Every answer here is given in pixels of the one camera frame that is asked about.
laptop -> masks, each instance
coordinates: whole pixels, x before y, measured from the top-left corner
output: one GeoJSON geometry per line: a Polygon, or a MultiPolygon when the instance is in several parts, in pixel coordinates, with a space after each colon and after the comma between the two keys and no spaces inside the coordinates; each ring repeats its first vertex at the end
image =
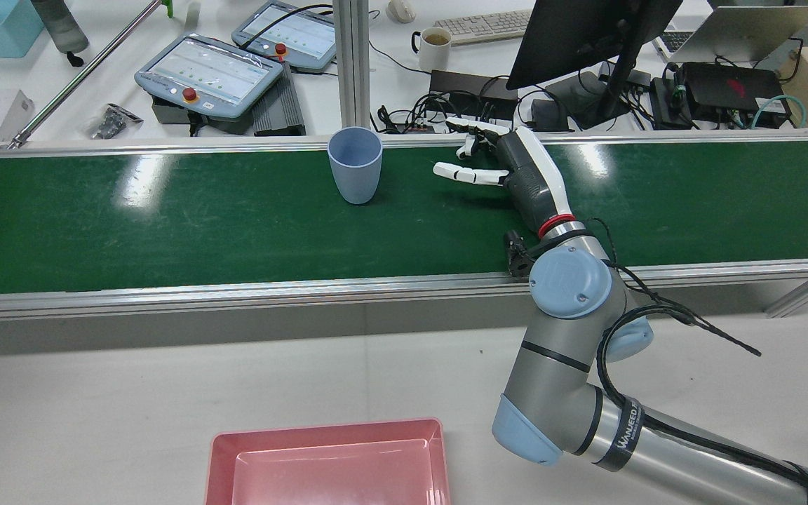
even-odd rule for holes
{"type": "Polygon", "coordinates": [[[808,6],[716,7],[693,32],[667,29],[654,47],[667,62],[759,61],[808,23],[808,6]]]}

light blue cup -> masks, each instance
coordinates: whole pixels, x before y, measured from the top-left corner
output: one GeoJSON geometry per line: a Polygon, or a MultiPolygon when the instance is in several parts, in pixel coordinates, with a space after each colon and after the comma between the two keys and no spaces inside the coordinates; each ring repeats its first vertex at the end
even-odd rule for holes
{"type": "Polygon", "coordinates": [[[355,205],[370,201],[379,186],[382,168],[379,136],[367,128],[343,128],[330,138],[326,151],[342,198],[355,205]]]}

green conveyor belt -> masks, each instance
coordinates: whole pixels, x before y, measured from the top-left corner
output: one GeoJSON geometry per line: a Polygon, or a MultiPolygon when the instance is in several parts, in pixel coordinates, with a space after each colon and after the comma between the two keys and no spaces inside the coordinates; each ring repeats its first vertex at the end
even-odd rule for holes
{"type": "MultiPolygon", "coordinates": [[[[808,259],[808,142],[549,151],[627,265],[808,259]]],[[[454,152],[387,148],[361,207],[321,151],[0,157],[0,293],[504,271],[530,233],[503,189],[432,175],[454,152]]]]}

white table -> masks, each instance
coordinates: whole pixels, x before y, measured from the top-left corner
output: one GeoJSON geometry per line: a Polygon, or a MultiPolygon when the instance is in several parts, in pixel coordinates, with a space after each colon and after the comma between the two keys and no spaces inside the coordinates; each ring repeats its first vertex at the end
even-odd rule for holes
{"type": "MultiPolygon", "coordinates": [[[[381,317],[368,307],[365,323],[381,317]]],[[[614,364],[613,380],[654,409],[808,466],[808,311],[712,319],[763,357],[654,320],[654,344],[614,364]]],[[[545,468],[494,441],[522,336],[458,330],[0,357],[0,504],[198,504],[221,431],[424,416],[445,427],[455,504],[683,503],[570,454],[545,468]]]]}
{"type": "MultiPolygon", "coordinates": [[[[140,0],[110,0],[107,3],[92,0],[68,2],[81,28],[90,39],[90,48],[84,51],[89,61],[117,32],[121,31],[145,6],[140,0]]],[[[81,129],[102,113],[108,102],[118,103],[144,119],[143,126],[132,137],[119,138],[116,143],[129,140],[153,140],[154,138],[177,138],[189,135],[186,125],[161,125],[151,110],[151,98],[133,80],[133,74],[182,33],[183,22],[190,0],[177,0],[174,19],[168,19],[166,9],[160,8],[145,20],[130,35],[124,44],[97,68],[92,76],[55,111],[31,137],[32,147],[41,142],[77,143],[83,141],[81,129]]],[[[296,0],[293,4],[307,4],[296,0]]],[[[532,1],[519,0],[502,4],[491,0],[469,2],[467,0],[445,2],[413,2],[417,19],[408,25],[392,22],[385,14],[385,2],[372,0],[371,9],[381,10],[370,23],[371,39],[382,51],[393,55],[408,67],[417,66],[416,55],[410,50],[410,33],[432,25],[436,19],[475,13],[500,12],[506,9],[530,8],[532,1]]],[[[202,2],[198,29],[202,35],[230,41],[230,33],[257,8],[257,2],[213,1],[202,2]]],[[[687,26],[700,23],[709,13],[705,0],[686,0],[676,16],[676,24],[687,26]]],[[[482,76],[509,74],[519,49],[520,39],[496,41],[452,49],[450,70],[482,76]]],[[[645,45],[638,58],[638,68],[652,74],[660,74],[663,60],[651,44],[645,45]]],[[[392,61],[375,51],[370,52],[370,103],[375,112],[381,105],[392,109],[410,109],[416,99],[429,90],[429,76],[409,72],[397,67],[392,61]]],[[[337,68],[328,70],[335,73],[337,68]]],[[[77,69],[70,67],[64,55],[55,49],[47,32],[42,32],[24,58],[0,58],[0,88],[19,88],[41,109],[67,84],[77,69]]],[[[301,76],[296,74],[295,86],[304,112],[309,135],[328,135],[341,127],[339,114],[339,89],[333,76],[301,76]]],[[[528,112],[530,100],[523,103],[528,112]]],[[[609,128],[610,123],[594,128],[595,131],[609,128]]],[[[637,130],[631,115],[620,118],[615,131],[637,130]]],[[[202,137],[224,132],[204,128],[202,137]]]]}

water bottle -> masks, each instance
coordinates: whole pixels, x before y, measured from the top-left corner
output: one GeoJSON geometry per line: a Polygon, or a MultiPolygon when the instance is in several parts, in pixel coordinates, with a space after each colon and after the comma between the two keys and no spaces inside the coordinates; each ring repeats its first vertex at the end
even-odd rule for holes
{"type": "Polygon", "coordinates": [[[89,47],[89,39],[77,25],[73,14],[67,9],[64,0],[31,0],[33,7],[42,19],[48,33],[55,42],[55,47],[67,55],[71,64],[77,66],[74,61],[79,60],[74,54],[89,47]]]}

